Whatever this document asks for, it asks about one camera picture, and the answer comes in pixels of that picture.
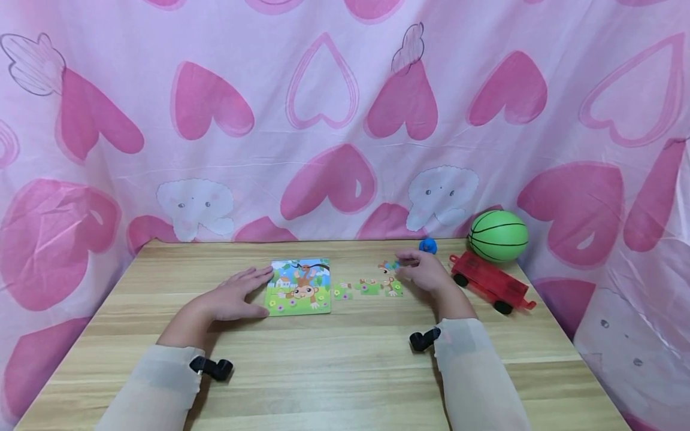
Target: red trailer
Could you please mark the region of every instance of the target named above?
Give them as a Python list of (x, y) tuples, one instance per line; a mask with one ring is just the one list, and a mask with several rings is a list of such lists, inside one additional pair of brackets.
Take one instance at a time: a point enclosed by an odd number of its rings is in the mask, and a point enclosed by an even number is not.
[(524, 299), (529, 286), (514, 279), (476, 254), (466, 251), (461, 257), (451, 255), (453, 280), (463, 288), (470, 283), (472, 290), (484, 297), (501, 314), (506, 316), (514, 308), (532, 310), (537, 303)]

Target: white elephant print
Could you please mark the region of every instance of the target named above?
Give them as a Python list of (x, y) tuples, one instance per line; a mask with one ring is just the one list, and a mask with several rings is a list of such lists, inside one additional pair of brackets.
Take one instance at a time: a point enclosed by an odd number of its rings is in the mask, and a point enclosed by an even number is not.
[(690, 381), (646, 319), (618, 292), (597, 288), (574, 344), (619, 410), (645, 419), (650, 400), (683, 408)]
[(463, 222), (466, 211), (462, 206), (472, 199), (478, 187), (479, 176), (471, 169), (446, 165), (420, 172), (408, 190), (412, 207), (406, 227), (416, 232), (431, 217), (447, 226)]
[(220, 236), (235, 229), (233, 220), (226, 217), (233, 210), (233, 194), (221, 183), (198, 178), (171, 181), (158, 187), (156, 198), (182, 242), (193, 241), (199, 225)]

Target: black line on ball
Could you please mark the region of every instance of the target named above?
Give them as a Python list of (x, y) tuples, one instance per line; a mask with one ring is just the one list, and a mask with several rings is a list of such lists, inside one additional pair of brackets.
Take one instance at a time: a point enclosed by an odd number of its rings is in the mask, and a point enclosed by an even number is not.
[(472, 247), (472, 248), (474, 249), (474, 251), (479, 252), (480, 254), (483, 254), (484, 256), (488, 257), (489, 259), (493, 259), (493, 260), (499, 261), (499, 262), (501, 261), (501, 259), (496, 259), (495, 257), (493, 257), (487, 253), (484, 253), (481, 248), (478, 248), (478, 247)]
[(498, 244), (498, 243), (489, 243), (487, 241), (482, 241), (481, 239), (472, 239), (472, 241), (477, 241), (478, 243), (487, 244), (487, 245), (500, 245), (502, 247), (516, 247), (518, 245), (527, 245), (527, 243), (529, 242), (529, 241), (525, 241), (522, 244)]
[(524, 223), (505, 223), (505, 224), (502, 224), (502, 225), (491, 226), (490, 228), (486, 228), (486, 229), (482, 229), (482, 230), (477, 230), (477, 231), (472, 232), (472, 233), (473, 233), (473, 234), (478, 234), (478, 233), (486, 232), (487, 230), (500, 228), (500, 227), (502, 227), (502, 226), (524, 226)]
[(471, 234), (474, 233), (474, 229), (472, 228), (472, 226), (478, 225), (479, 222), (482, 221), (484, 217), (488, 216), (489, 214), (493, 214), (493, 213), (496, 212), (496, 211), (498, 211), (498, 210), (486, 211), (484, 214), (480, 214), (478, 218), (474, 219), (474, 221), (473, 221), (472, 224), (470, 225), (470, 233), (471, 233)]

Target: left hand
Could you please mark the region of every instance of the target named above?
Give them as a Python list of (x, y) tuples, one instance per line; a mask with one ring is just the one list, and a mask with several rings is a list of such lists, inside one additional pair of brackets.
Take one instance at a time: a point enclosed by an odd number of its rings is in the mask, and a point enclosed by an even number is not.
[(272, 266), (261, 269), (251, 267), (220, 283), (214, 290), (196, 298), (195, 302), (213, 320), (229, 321), (268, 317), (266, 308), (249, 304), (245, 298), (272, 278)]

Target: pink heart curtain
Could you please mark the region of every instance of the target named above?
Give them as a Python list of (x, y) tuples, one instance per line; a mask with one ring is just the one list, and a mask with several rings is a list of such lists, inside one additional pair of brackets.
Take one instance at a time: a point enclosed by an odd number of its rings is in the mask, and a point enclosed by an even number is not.
[(687, 429), (690, 4), (499, 3), (5, 0), (0, 430), (152, 238), (462, 237), (489, 208), (631, 427)]

